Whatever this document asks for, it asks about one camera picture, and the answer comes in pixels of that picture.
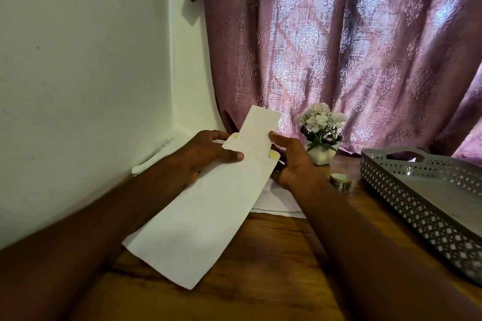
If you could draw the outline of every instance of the perforated tray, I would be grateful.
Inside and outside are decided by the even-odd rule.
[[[403,151],[422,160],[387,158]],[[409,147],[361,152],[362,178],[436,254],[482,285],[482,167]]]

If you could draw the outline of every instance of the flower pot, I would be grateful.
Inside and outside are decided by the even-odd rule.
[[[333,160],[334,156],[336,155],[336,151],[333,151],[329,148],[322,148],[321,146],[317,146],[315,148],[312,148],[310,151],[308,151],[308,145],[310,144],[310,141],[306,141],[304,148],[308,152],[308,155],[311,158],[311,161],[313,161],[313,164],[315,165],[326,165],[329,164],[331,160]],[[332,146],[335,150],[338,150],[338,144]]]

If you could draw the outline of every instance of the right hand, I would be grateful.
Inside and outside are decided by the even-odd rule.
[[[286,148],[281,154],[280,160],[284,166],[277,166],[272,177],[282,188],[289,190],[293,195],[304,190],[310,190],[324,178],[320,170],[317,170],[311,162],[310,156],[297,138],[289,138],[269,133],[269,139],[275,145]]]

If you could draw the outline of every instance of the forearm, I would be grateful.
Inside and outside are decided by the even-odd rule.
[[[109,253],[148,213],[165,207],[148,181],[166,163],[116,188],[81,211],[0,252],[0,305],[8,320],[54,320],[70,307]],[[168,183],[158,179],[158,186]]]
[[[479,308],[383,236],[326,178],[316,182],[293,194],[367,319],[482,319]]]

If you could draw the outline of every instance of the pink curtain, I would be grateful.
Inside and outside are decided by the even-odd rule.
[[[252,104],[279,131],[319,101],[348,116],[343,149],[482,155],[482,0],[204,0],[218,108]]]

